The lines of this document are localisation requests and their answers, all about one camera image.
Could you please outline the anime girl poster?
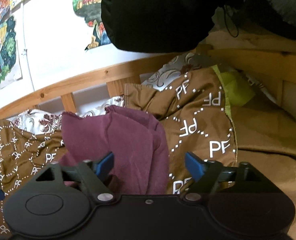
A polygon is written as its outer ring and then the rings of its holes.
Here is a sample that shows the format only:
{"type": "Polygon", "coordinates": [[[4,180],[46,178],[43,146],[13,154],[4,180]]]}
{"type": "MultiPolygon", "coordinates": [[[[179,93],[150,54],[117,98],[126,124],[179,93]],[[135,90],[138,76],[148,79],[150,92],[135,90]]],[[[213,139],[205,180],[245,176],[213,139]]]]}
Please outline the anime girl poster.
{"type": "Polygon", "coordinates": [[[22,79],[15,26],[13,16],[0,24],[0,90],[22,79]]]}

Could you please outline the black puffy jacket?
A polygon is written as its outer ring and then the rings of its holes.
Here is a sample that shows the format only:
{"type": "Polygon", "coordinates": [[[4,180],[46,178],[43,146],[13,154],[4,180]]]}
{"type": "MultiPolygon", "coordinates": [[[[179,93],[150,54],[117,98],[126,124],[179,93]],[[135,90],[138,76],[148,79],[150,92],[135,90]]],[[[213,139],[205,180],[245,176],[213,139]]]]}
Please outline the black puffy jacket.
{"type": "Polygon", "coordinates": [[[296,0],[102,0],[101,18],[116,48],[138,53],[194,49],[221,22],[296,40],[296,0]]]}

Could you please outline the colourful mushroom poster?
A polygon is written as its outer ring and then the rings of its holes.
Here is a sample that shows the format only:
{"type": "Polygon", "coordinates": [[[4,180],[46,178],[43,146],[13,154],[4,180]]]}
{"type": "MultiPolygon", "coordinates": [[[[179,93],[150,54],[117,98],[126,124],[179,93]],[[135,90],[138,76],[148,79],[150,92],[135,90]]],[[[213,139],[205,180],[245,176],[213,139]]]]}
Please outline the colourful mushroom poster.
{"type": "Polygon", "coordinates": [[[111,44],[101,18],[101,2],[102,0],[72,0],[75,14],[84,18],[87,26],[92,29],[91,42],[85,51],[111,44]]]}

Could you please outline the maroon long sleeve shirt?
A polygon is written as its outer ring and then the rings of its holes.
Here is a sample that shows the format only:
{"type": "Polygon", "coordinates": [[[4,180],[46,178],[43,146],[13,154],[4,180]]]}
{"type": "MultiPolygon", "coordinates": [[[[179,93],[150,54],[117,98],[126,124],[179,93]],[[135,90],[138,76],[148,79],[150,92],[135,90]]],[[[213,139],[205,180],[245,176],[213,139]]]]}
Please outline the maroon long sleeve shirt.
{"type": "Polygon", "coordinates": [[[64,166],[114,154],[111,188],[125,194],[165,194],[169,178],[169,148],[162,124],[151,114],[119,106],[81,118],[62,115],[64,166]]]}

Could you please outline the brown PF patterned blanket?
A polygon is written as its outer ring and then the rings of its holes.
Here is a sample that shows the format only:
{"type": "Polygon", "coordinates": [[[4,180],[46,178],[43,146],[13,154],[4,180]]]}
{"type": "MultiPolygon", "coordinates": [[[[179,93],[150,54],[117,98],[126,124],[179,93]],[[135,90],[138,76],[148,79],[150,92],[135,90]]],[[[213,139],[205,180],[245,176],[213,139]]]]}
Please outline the brown PF patterned blanket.
{"type": "MultiPolygon", "coordinates": [[[[153,115],[163,126],[169,148],[167,194],[179,194],[191,184],[184,153],[226,166],[250,162],[280,187],[296,207],[296,122],[264,96],[245,107],[233,107],[232,118],[203,106],[212,84],[209,68],[184,72],[165,88],[126,85],[119,107],[153,115]]],[[[62,115],[53,131],[28,132],[17,121],[0,119],[0,189],[6,197],[23,187],[67,150],[62,139],[62,115]]],[[[296,216],[289,230],[296,239],[296,216]]]]}

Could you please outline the wooden bed frame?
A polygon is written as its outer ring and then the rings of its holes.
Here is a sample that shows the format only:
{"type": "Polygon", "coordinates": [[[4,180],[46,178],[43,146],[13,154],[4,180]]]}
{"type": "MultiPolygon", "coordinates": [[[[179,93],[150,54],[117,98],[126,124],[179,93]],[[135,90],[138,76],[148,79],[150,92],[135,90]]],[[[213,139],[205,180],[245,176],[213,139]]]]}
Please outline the wooden bed frame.
{"type": "MultiPolygon", "coordinates": [[[[226,31],[218,30],[210,33],[205,43],[193,51],[263,77],[262,83],[276,97],[278,106],[283,104],[285,84],[296,84],[296,41],[277,35],[252,33],[241,33],[233,38],[226,31]]],[[[175,53],[151,56],[68,78],[0,108],[0,118],[21,113],[55,98],[61,98],[65,111],[76,112],[74,92],[105,83],[110,96],[120,95],[125,83],[138,83],[141,74],[155,72],[175,56],[175,53]]]]}

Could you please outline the lime green cloth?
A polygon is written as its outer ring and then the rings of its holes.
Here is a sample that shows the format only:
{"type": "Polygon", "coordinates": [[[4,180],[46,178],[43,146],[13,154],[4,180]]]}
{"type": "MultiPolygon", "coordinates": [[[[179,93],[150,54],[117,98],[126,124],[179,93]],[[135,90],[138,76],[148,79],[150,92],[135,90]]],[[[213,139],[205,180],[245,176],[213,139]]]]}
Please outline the lime green cloth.
{"type": "Polygon", "coordinates": [[[210,71],[213,81],[203,106],[208,107],[211,113],[232,118],[233,107],[245,107],[255,98],[254,89],[237,70],[214,65],[210,71]]]}

